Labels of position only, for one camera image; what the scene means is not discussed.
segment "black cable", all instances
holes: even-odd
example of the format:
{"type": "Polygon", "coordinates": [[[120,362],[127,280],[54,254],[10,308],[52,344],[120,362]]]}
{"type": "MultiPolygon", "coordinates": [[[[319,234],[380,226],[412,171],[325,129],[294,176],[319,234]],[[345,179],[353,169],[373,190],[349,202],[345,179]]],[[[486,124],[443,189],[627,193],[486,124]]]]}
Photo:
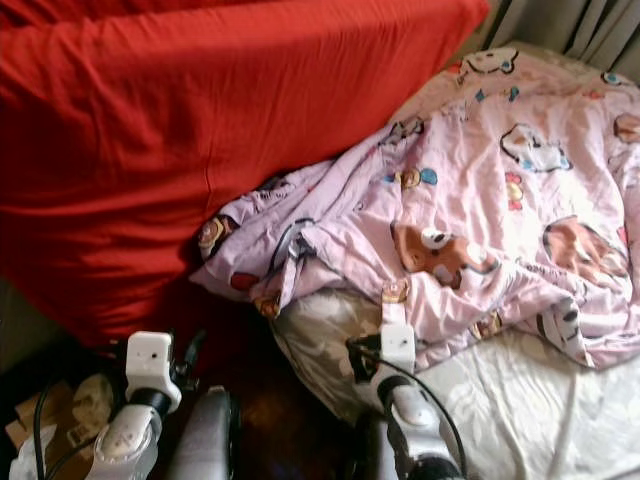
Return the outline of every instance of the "black cable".
{"type": "Polygon", "coordinates": [[[49,471],[49,473],[47,473],[45,480],[53,480],[53,477],[56,476],[56,474],[58,473],[58,470],[60,470],[62,466],[71,459],[71,457],[73,457],[76,453],[78,453],[83,448],[91,445],[95,439],[96,437],[85,440],[81,444],[73,447],[71,450],[65,453],[62,457],[60,457],[58,461],[54,463],[53,467],[51,467],[51,470],[49,471]]]}
{"type": "Polygon", "coordinates": [[[36,469],[38,473],[38,480],[46,480],[44,475],[44,456],[42,455],[42,439],[40,438],[40,420],[42,417],[42,408],[44,401],[47,398],[47,394],[53,385],[55,376],[52,375],[49,381],[40,392],[38,397],[38,403],[36,404],[36,410],[33,415],[33,447],[36,453],[36,469]]]}
{"type": "Polygon", "coordinates": [[[425,385],[425,383],[422,380],[420,380],[418,377],[416,377],[414,374],[408,372],[407,370],[405,370],[402,367],[398,367],[397,365],[394,365],[393,363],[380,358],[377,354],[375,354],[374,352],[372,352],[368,348],[354,343],[353,340],[351,340],[351,339],[347,340],[347,349],[350,349],[350,348],[357,349],[358,352],[360,352],[364,357],[368,358],[369,360],[373,360],[374,362],[381,363],[383,365],[391,367],[394,370],[396,370],[397,372],[400,372],[403,375],[406,375],[411,380],[416,382],[420,386],[420,388],[424,392],[426,392],[429,395],[429,397],[431,397],[431,400],[433,400],[433,403],[435,403],[438,406],[438,408],[440,409],[440,411],[444,415],[445,420],[449,424],[449,427],[451,428],[451,431],[453,432],[453,436],[454,436],[454,438],[456,440],[456,448],[458,449],[458,455],[460,456],[460,470],[462,470],[462,476],[466,478],[467,477],[467,456],[466,456],[466,454],[464,452],[464,447],[462,446],[462,438],[460,437],[460,433],[458,432],[458,428],[456,427],[456,424],[454,423],[453,419],[451,418],[451,415],[449,415],[449,412],[447,411],[447,409],[444,408],[444,405],[440,402],[440,400],[438,400],[438,398],[431,391],[431,389],[429,387],[427,387],[425,385]]]}

